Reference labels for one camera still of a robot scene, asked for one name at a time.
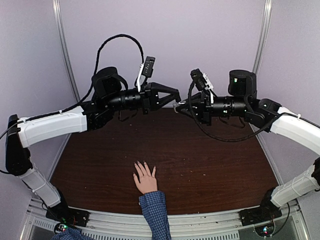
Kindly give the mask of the mannequin hand with painted nails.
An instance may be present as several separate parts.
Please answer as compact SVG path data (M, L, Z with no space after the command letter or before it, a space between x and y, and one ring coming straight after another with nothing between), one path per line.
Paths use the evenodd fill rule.
M152 192L158 191L158 183L156 179L156 170L157 168L154 166L152 170L150 170L147 162L135 162L134 167L136 173L133 173L133 180L136 185L136 188L143 194L148 194Z

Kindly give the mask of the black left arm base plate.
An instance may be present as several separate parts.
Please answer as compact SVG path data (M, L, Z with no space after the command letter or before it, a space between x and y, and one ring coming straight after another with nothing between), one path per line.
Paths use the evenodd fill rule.
M45 217L48 219L67 224L72 227L86 227L89 216L90 213L88 211L75 208L70 208L67 216L58 216L51 209L48 209L45 214Z

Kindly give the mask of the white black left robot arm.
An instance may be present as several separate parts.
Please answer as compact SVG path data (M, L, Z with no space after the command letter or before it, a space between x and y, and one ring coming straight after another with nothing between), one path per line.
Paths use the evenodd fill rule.
M147 114L172 101L181 100L177 89L156 82L143 81L130 89L113 66L99 70L92 76L91 82L94 93L90 101L81 102L70 110L34 117L11 115L5 132L5 167L8 174L20 178L52 208L53 215L61 222L69 221L72 211L63 202L62 194L31 162L29 147L63 135L98 130L119 111L142 109Z

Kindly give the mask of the clear nail polish bottle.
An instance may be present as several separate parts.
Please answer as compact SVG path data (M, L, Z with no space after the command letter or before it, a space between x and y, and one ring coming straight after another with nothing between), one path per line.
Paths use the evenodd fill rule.
M186 108L187 102L185 100L181 100L179 102L174 102L173 103L173 110L175 113L180 113L183 109Z

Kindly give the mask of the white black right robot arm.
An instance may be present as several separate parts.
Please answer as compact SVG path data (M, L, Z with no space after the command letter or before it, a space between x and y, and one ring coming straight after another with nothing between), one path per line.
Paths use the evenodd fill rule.
M320 153L319 125L291 112L281 104L268 98L257 98L257 76L255 73L235 69L229 72L228 96L216 96L207 74L199 69L190 73L192 82L187 99L174 105L176 113L192 118L208 137L226 143L245 141L265 131L284 136ZM207 132L203 125L210 126L212 118L239 117L258 128L258 131L238 139L226 139Z

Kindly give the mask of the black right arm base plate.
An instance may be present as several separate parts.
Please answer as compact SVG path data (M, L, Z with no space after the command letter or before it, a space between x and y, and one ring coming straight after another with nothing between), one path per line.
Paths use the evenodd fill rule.
M243 209L239 212L241 224L243 226L255 225L262 222L271 221L282 216L279 209L270 209L267 207L254 207Z

